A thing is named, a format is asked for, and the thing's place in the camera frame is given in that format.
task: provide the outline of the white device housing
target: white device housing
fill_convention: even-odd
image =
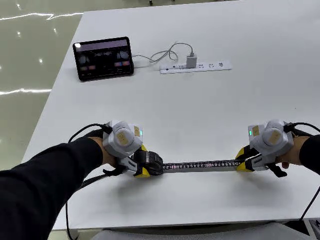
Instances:
[[[291,132],[284,132],[286,122],[274,119],[267,124],[248,127],[250,148],[257,150],[261,157],[252,161],[252,168],[265,170],[265,164],[274,163],[276,157],[287,153],[294,146]]]
[[[123,159],[131,156],[143,143],[142,127],[128,124],[125,121],[110,121],[112,132],[103,133],[104,149],[117,158]]]

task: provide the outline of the measuring tape blade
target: measuring tape blade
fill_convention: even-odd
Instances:
[[[189,173],[189,172],[221,172],[236,171],[237,166],[243,160],[215,160],[215,161],[193,161],[193,162],[170,162],[163,163],[163,173]]]

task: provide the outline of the hand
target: hand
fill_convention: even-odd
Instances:
[[[297,136],[293,138],[293,147],[287,153],[278,156],[275,159],[275,163],[282,163],[284,169],[289,168],[289,164],[302,165],[299,159],[300,149],[308,136]]]
[[[95,141],[101,151],[102,151],[102,155],[103,155],[103,160],[102,160],[102,165],[104,164],[110,164],[112,167],[116,167],[116,158],[114,156],[111,156],[104,148],[103,144],[102,144],[102,138],[97,137],[97,136],[91,136],[89,137],[89,139],[92,139],[93,141]]]

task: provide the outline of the gray floor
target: gray floor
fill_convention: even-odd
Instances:
[[[153,5],[200,2],[214,0],[153,0]],[[0,1],[0,170],[20,163],[82,13],[147,6],[148,0]],[[85,231],[80,240],[94,233]],[[67,236],[53,232],[49,239]]]

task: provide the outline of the white table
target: white table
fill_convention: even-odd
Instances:
[[[319,126],[319,11],[318,0],[242,0],[84,13],[72,43],[128,36],[133,54],[150,56],[187,42],[200,62],[230,60],[233,70],[161,75],[155,66],[82,83],[70,44],[23,161],[111,119],[142,125],[146,147],[165,162],[232,159],[248,144],[247,126],[273,118]],[[189,50],[176,50],[184,61]],[[320,177],[297,166],[287,173],[110,177],[72,196],[70,227],[297,219]],[[319,217],[317,199],[306,218]],[[63,209],[54,229],[65,228]]]

